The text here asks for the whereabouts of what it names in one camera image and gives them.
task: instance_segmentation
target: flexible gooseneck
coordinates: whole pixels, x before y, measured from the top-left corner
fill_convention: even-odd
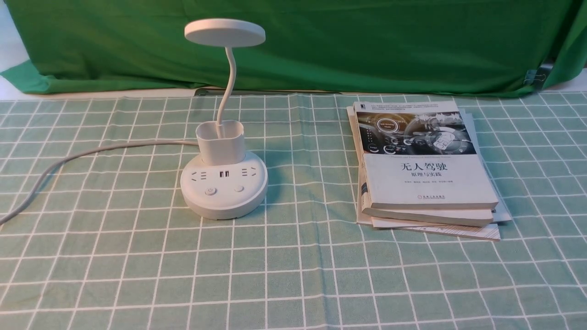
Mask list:
[[[230,76],[228,77],[228,84],[226,85],[226,91],[224,92],[224,96],[222,97],[222,101],[220,101],[220,106],[218,107],[218,114],[216,117],[216,134],[219,139],[224,138],[224,126],[222,125],[222,113],[224,111],[224,107],[226,106],[226,102],[232,93],[232,88],[234,87],[234,80],[237,78],[237,64],[234,61],[234,55],[232,54],[232,48],[226,47],[226,57],[228,58],[228,64],[230,65]]]

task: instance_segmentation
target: power button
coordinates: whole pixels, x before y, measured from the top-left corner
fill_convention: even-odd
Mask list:
[[[210,187],[210,188],[206,189],[205,193],[208,196],[212,196],[212,195],[214,195],[216,193],[216,188]]]

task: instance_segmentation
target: publisher logo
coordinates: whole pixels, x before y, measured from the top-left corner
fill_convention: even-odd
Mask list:
[[[444,195],[418,195],[419,200],[443,200]]]

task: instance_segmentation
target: green backdrop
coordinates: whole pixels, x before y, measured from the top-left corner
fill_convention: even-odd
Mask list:
[[[31,60],[2,73],[25,93],[224,86],[224,50],[186,23],[252,21],[263,45],[235,50],[237,89],[519,96],[587,59],[583,0],[6,0]]]

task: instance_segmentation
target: green cloth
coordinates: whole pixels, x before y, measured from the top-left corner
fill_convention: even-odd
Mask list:
[[[264,44],[235,50],[236,89],[519,96],[549,56],[548,85],[587,59],[582,0],[7,4],[31,62],[3,75],[25,93],[225,86],[224,50],[183,37],[186,23],[212,17],[266,29]]]
[[[500,225],[502,241],[355,223],[345,107],[430,99],[232,97],[225,115],[243,122],[247,148],[269,172],[266,200],[234,221],[185,204],[177,183],[196,147],[71,161],[0,227],[0,328],[587,329],[584,93],[455,97],[474,116],[488,174],[514,217]],[[59,157],[193,139],[218,101],[0,101],[0,214]]]

